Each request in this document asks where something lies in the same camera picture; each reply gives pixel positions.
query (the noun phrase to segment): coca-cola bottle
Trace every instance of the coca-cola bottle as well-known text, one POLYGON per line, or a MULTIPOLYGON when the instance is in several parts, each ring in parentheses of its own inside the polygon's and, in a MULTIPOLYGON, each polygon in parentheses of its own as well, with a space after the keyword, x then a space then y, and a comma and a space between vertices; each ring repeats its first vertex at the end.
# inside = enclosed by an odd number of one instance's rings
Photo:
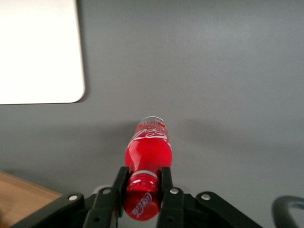
POLYGON ((168 130, 161 118, 140 121, 127 146, 125 165, 130 169, 124 210, 133 219, 149 220, 161 206, 161 169, 172 164, 168 130))

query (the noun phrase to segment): wooden floor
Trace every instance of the wooden floor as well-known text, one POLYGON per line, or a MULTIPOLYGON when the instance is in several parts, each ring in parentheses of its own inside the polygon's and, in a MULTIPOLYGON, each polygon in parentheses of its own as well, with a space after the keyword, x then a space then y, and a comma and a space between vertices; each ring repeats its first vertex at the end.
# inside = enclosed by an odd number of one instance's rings
POLYGON ((8 228, 57 199, 59 193, 0 171, 0 228, 8 228))

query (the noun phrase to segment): red bottle cap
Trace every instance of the red bottle cap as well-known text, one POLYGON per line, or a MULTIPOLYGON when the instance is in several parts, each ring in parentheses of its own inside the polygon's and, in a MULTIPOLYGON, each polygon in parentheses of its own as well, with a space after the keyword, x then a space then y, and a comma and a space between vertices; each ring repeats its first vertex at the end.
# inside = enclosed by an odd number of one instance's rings
POLYGON ((124 210, 133 219, 146 221, 158 214, 161 207, 159 180, 147 173, 132 175, 124 199, 124 210))

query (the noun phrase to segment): metal screw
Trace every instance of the metal screw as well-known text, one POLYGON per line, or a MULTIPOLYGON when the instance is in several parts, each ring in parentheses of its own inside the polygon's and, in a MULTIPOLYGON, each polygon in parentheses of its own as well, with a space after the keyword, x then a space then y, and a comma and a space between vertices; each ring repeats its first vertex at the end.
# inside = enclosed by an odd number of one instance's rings
POLYGON ((172 193, 172 194, 177 194, 177 193, 179 193, 179 190, 178 189, 175 189, 175 188, 173 188, 173 189, 170 189, 170 193, 172 193))
POLYGON ((111 189, 105 189, 103 190, 103 194, 106 195, 106 194, 109 194, 111 192, 111 189))
POLYGON ((202 198, 203 200, 210 200, 210 199, 211 199, 211 196, 208 195, 208 194, 202 194, 201 198, 202 198))
POLYGON ((74 200, 76 200, 77 198, 78 198, 77 195, 73 195, 73 196, 70 196, 70 197, 68 198, 68 200, 69 200, 69 201, 74 201, 74 200))

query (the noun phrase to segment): gray surface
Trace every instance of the gray surface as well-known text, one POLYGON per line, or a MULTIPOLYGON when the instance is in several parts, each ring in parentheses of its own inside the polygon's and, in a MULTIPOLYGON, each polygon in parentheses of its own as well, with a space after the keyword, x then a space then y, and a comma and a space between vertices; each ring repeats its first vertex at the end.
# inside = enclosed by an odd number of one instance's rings
POLYGON ((157 115, 173 181, 193 195, 216 192, 267 228, 276 197, 304 197, 303 1, 85 1, 80 19, 84 99, 0 106, 1 169, 88 196, 157 115))

